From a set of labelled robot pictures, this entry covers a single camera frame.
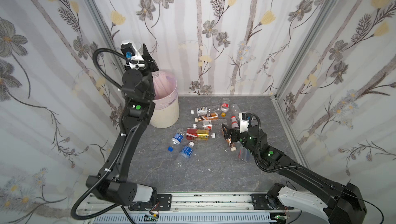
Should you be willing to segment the brown Nescafe bottle front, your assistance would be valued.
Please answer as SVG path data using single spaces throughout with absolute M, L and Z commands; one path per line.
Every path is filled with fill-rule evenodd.
M 233 140 L 232 140 L 234 130 L 231 129 L 227 125 L 223 125 L 222 130 L 223 130 L 224 139 L 226 140 L 231 152 L 235 152 L 237 150 L 237 148 L 236 148 L 235 142 L 233 142 Z

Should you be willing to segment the brown nescafe bottle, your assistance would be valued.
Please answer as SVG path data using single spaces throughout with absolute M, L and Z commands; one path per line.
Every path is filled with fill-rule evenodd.
M 237 148 L 236 148 L 235 142 L 233 142 L 233 140 L 232 140 L 234 130 L 231 129 L 227 125 L 223 125 L 222 130 L 223 130 L 224 139 L 226 140 L 231 152 L 235 152 L 237 150 Z
M 201 115 L 195 118 L 195 122 L 203 122 L 203 121 L 212 121 L 219 119 L 219 115 L 217 113 L 208 113 L 205 115 Z

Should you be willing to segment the yellow red tea bottle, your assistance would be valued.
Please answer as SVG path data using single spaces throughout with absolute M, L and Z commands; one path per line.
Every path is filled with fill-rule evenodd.
M 187 140 L 194 140 L 194 141 L 207 141 L 209 139 L 215 138 L 216 134 L 210 132 L 209 130 L 205 129 L 194 129 L 189 128 L 186 132 L 186 139 Z

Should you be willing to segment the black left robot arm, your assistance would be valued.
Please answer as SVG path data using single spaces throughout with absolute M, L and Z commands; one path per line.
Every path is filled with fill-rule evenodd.
M 99 66 L 97 58 L 102 53 L 125 60 L 122 83 L 111 79 Z M 98 174 L 88 177 L 88 193 L 122 206 L 136 203 L 154 205 L 156 189 L 129 182 L 128 173 L 139 140 L 154 113 L 156 93 L 153 73 L 158 71 L 158 66 L 146 48 L 141 54 L 133 42 L 123 42 L 120 52 L 99 48 L 93 53 L 93 62 L 98 72 L 121 91 L 125 104 L 119 115 L 119 136 Z

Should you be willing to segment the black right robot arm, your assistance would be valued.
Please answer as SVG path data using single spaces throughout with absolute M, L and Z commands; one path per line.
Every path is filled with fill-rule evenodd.
M 240 132 L 222 125 L 222 133 L 231 143 L 240 142 L 254 158 L 256 166 L 266 173 L 278 173 L 308 192 L 298 192 L 276 183 L 266 193 L 264 204 L 271 210 L 292 207 L 322 218 L 329 224 L 362 224 L 367 207 L 359 188 L 351 183 L 327 179 L 294 161 L 267 143 L 260 125 Z

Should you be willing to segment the pink bin liner bag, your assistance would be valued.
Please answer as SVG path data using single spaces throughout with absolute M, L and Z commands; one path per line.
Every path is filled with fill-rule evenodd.
M 168 71 L 159 70 L 153 73 L 156 110 L 172 105 L 178 96 L 176 77 Z

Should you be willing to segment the cream waste bin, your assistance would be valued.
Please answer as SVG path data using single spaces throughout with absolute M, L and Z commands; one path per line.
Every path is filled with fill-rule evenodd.
M 154 109 L 150 124 L 155 128 L 168 128 L 174 125 L 179 118 L 178 96 L 176 101 L 162 110 Z

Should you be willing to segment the brown Nescafe bottle back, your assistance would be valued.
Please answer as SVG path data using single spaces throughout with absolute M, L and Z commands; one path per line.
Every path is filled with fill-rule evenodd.
M 205 115 L 201 115 L 195 118 L 195 122 L 203 122 L 203 121 L 212 121 L 219 119 L 219 115 L 217 113 L 208 113 Z

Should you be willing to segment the clear ribbed bottle white cap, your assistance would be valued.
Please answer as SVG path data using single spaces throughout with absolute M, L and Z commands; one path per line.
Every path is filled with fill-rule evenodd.
M 237 104 L 232 104 L 231 105 L 231 111 L 233 113 L 233 116 L 238 117 L 240 113 L 242 113 L 241 109 L 239 108 L 239 106 Z

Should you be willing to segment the clear bottle red-white label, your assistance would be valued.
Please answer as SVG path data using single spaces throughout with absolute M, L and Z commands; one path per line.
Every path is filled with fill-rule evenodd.
M 213 130 L 226 124 L 225 120 L 207 120 L 193 124 L 194 129 Z

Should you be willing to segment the Suntory white label bottle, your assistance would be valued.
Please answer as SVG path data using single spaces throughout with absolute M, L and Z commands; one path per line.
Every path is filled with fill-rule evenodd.
M 202 116 L 202 115 L 207 115 L 209 113 L 214 113 L 220 111 L 219 106 L 203 106 L 203 107 L 198 107 L 194 110 L 191 110 L 192 115 L 196 116 Z

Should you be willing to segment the blue label water bottle front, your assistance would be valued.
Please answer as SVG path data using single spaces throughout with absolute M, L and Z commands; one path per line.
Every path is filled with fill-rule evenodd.
M 178 154 L 175 165 L 177 167 L 183 167 L 183 165 L 189 161 L 193 154 L 194 142 L 189 142 L 188 145 L 184 146 L 181 152 Z

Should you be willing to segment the blue label water bottle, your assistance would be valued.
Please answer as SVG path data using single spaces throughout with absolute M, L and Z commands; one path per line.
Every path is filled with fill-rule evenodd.
M 188 145 L 184 146 L 181 152 L 178 154 L 175 165 L 177 167 L 183 167 L 183 165 L 189 161 L 193 154 L 194 142 L 189 142 Z
M 185 138 L 185 133 L 186 130 L 184 128 L 179 128 L 175 135 L 171 139 L 171 145 L 168 147 L 168 151 L 172 152 L 174 150 L 174 147 L 179 145 L 183 139 Z

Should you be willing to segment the blue label water bottle left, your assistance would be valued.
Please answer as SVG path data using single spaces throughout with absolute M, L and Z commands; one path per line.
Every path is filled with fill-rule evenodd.
M 174 150 L 174 147 L 179 145 L 183 139 L 185 138 L 185 133 L 186 130 L 184 128 L 179 128 L 175 135 L 171 139 L 171 145 L 168 147 L 168 151 L 172 152 Z

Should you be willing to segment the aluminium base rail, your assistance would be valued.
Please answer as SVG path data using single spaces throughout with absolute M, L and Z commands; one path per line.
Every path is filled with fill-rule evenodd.
M 264 192 L 159 193 L 152 209 L 119 207 L 88 224 L 327 224 L 320 217 L 292 207 L 255 210 L 252 195 Z

